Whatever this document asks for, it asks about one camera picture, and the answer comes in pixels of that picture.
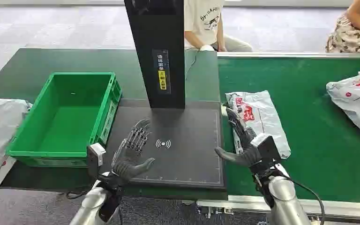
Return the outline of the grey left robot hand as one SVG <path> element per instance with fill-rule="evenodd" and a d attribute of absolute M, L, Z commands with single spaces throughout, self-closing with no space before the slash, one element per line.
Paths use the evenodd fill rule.
<path fill-rule="evenodd" d="M 149 118 L 138 121 L 113 155 L 112 173 L 120 177 L 123 183 L 147 172 L 155 161 L 153 157 L 144 161 L 138 159 L 148 141 L 149 128 Z"/>

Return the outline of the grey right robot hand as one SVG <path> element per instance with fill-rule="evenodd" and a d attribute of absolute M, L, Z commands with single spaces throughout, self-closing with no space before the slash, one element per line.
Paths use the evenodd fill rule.
<path fill-rule="evenodd" d="M 234 110 L 227 107 L 225 111 L 227 113 L 229 124 L 232 126 L 236 136 L 240 140 L 240 146 L 243 149 L 243 152 L 242 154 L 235 154 L 227 152 L 221 147 L 216 147 L 214 151 L 220 158 L 238 165 L 250 167 L 256 164 L 262 157 L 259 150 L 251 144 L 251 141 L 256 137 L 255 132 L 245 124 Z"/>

